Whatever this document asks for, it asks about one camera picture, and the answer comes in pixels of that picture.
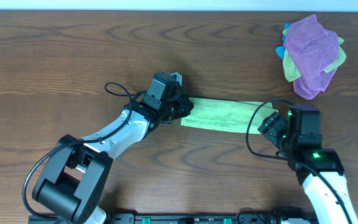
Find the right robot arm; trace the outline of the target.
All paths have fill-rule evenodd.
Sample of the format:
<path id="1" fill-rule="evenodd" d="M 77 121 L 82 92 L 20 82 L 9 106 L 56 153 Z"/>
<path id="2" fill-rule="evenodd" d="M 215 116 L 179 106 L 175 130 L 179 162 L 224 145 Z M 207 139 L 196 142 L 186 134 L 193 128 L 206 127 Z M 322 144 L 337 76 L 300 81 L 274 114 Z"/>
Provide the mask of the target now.
<path id="1" fill-rule="evenodd" d="M 291 105 L 287 117 L 266 117 L 258 131 L 288 162 L 319 223 L 358 223 L 337 152 L 322 147 L 321 115 L 311 105 Z"/>

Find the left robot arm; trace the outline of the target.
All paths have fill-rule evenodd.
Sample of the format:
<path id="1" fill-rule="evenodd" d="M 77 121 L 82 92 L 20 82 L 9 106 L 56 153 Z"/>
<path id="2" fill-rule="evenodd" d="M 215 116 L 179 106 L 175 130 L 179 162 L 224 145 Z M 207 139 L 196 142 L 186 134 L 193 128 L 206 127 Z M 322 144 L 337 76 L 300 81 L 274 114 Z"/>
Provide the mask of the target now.
<path id="1" fill-rule="evenodd" d="M 156 72 L 148 90 L 124 92 L 129 102 L 112 123 L 80 139 L 62 137 L 39 160 L 45 167 L 32 191 L 51 214 L 32 212 L 29 223 L 107 223 L 99 201 L 113 161 L 159 125 L 190 115 L 194 105 L 182 80 L 177 72 Z"/>

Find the green microfiber cloth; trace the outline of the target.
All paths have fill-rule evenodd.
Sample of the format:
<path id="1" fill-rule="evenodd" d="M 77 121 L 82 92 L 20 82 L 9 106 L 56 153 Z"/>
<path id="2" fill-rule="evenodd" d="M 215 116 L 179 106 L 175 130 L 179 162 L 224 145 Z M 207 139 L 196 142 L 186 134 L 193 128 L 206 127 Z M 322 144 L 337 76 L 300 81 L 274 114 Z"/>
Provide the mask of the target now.
<path id="1" fill-rule="evenodd" d="M 181 125 L 190 128 L 225 131 L 230 133 L 259 134 L 262 121 L 276 112 L 271 103 L 261 109 L 259 101 L 226 101 L 191 98 L 194 104 L 189 116 L 181 119 Z"/>

